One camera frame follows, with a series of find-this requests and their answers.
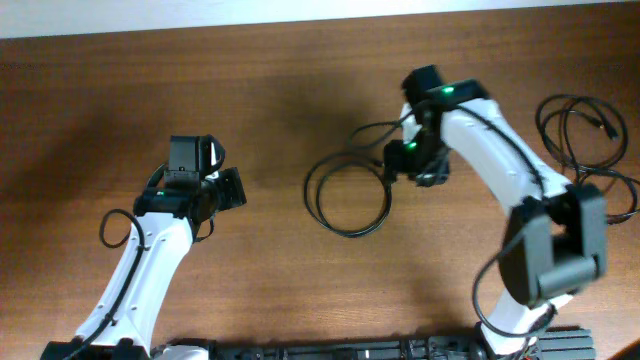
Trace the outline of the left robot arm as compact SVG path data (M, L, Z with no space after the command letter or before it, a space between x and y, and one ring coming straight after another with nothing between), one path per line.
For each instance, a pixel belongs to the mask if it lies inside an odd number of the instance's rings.
M96 307L68 342L49 342L45 359L213 359L209 340L153 348L155 323L171 280L202 224L245 204L236 168L211 135L174 136L169 159L147 181L132 210L113 209L131 224L124 252Z

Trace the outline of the black cable thick plug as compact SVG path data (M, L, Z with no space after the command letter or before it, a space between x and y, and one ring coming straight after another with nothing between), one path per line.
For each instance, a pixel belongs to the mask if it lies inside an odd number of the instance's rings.
M331 153L318 160L307 171L302 185L303 204L309 215L324 229L344 238L360 238L377 231L386 221L392 209L392 181L388 180L383 169L387 165L386 160L374 158L365 153L365 150L378 146L384 140L388 139L396 130L404 123L405 119L393 121L375 122L366 124L356 128L347 138L347 148L338 152ZM354 138L365 130L374 127L389 127L389 130L376 140L368 144L353 144ZM316 182L314 187L314 198L310 198L310 188L314 173L322 167L328 166L334 162L335 165L330 167ZM378 215L367 225L357 229L344 229L334 226L326 217L321 204L321 192L330 177L343 171L349 167L361 168L369 172L379 182L382 187L383 200Z

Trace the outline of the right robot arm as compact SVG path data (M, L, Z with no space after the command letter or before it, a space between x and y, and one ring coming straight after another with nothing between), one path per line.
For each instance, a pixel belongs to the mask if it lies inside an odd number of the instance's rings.
M458 153L507 217L492 257L504 290L470 335L433 336L430 359L592 359L588 330L555 329L558 310L607 269L606 202L574 186L517 135L480 82L444 82L435 66L402 82L403 136L384 149L384 177L406 175L420 187L445 183Z

